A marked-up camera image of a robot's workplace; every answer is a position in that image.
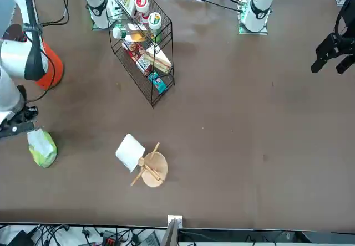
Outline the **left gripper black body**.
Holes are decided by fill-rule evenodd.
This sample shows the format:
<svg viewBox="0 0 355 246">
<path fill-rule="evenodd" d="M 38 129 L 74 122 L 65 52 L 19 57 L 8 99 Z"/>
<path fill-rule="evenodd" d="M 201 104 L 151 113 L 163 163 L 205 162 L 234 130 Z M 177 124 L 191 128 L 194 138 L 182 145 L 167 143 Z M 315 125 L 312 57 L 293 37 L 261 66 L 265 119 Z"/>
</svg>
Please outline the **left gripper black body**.
<svg viewBox="0 0 355 246">
<path fill-rule="evenodd" d="M 354 0 L 346 0 L 334 26 L 336 49 L 340 54 L 354 53 Z"/>
</svg>

